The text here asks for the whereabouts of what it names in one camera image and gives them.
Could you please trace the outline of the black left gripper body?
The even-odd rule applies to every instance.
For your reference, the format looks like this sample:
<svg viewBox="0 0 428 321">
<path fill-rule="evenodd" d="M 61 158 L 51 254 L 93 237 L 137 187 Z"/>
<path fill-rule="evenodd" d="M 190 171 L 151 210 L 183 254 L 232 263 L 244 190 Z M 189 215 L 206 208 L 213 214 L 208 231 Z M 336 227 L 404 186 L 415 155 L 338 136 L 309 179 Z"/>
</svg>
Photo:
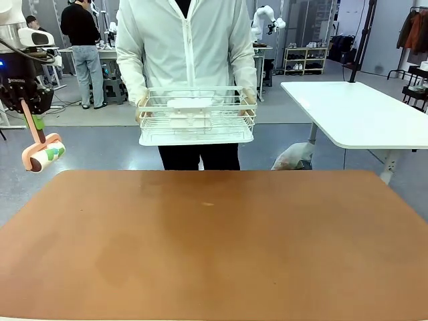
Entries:
<svg viewBox="0 0 428 321">
<path fill-rule="evenodd" d="M 33 61 L 18 53 L 2 53 L 1 84 L 6 88 L 17 84 L 26 90 L 36 91 L 37 82 Z"/>
</svg>

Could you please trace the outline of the person's right hand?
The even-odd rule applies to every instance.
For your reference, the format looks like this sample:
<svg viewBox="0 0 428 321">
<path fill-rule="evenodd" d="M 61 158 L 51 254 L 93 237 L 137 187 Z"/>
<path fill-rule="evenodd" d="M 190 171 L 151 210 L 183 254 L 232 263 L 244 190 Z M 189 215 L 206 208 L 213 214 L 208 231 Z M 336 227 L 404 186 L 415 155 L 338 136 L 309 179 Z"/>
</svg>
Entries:
<svg viewBox="0 0 428 321">
<path fill-rule="evenodd" d="M 142 97 L 137 103 L 136 103 L 136 113 L 135 113 L 135 120 L 138 124 L 141 123 L 141 120 L 144 117 L 151 117 L 152 113 L 143 110 L 143 107 L 146 107 L 148 103 L 148 96 Z"/>
</svg>

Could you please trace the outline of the person's left hand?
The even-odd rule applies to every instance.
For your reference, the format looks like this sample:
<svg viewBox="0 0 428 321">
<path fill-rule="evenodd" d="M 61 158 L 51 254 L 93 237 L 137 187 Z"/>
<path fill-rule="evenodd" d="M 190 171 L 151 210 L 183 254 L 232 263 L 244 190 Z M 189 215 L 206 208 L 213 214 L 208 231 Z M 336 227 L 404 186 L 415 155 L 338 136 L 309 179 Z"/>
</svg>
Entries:
<svg viewBox="0 0 428 321">
<path fill-rule="evenodd" d="M 239 116 L 255 116 L 255 110 L 257 109 L 257 96 L 254 94 L 252 89 L 243 88 L 239 92 L 239 102 L 242 109 L 239 111 Z"/>
</svg>

